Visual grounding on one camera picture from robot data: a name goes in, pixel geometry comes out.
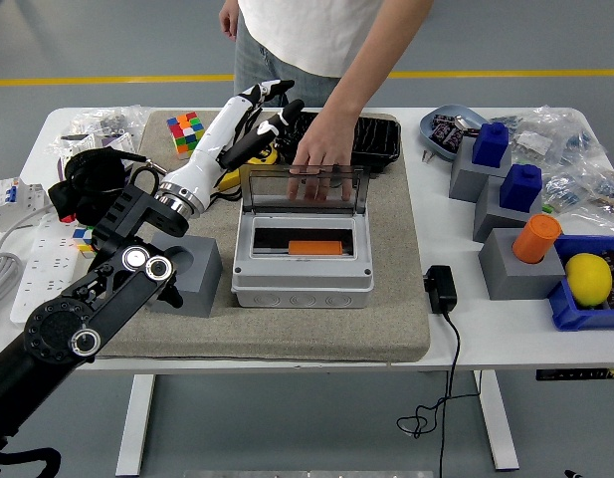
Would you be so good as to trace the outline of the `person's left hand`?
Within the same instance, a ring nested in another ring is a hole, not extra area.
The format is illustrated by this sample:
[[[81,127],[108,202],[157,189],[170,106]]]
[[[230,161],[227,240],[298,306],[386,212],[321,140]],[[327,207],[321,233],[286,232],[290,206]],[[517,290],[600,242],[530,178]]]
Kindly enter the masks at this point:
[[[348,168],[360,113],[361,110],[324,107],[299,142],[292,163],[294,173],[317,173],[334,166]]]

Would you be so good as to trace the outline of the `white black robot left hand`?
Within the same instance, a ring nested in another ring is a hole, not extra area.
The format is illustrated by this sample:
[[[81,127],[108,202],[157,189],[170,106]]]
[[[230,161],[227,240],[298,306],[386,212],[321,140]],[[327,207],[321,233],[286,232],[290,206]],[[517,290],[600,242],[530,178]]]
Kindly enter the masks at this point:
[[[293,80],[271,80],[244,90],[212,120],[188,162],[165,175],[155,198],[183,217],[196,218],[210,206],[211,194],[226,172],[238,169],[292,125],[305,104],[295,100],[258,126],[244,131],[263,103],[294,86]]]

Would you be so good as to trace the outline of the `person's right hand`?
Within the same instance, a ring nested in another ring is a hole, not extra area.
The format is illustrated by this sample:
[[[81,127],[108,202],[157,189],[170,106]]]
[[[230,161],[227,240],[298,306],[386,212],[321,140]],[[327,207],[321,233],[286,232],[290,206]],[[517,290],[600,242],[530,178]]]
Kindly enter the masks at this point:
[[[236,41],[240,9],[237,0],[225,0],[219,12],[222,33],[231,41]]]

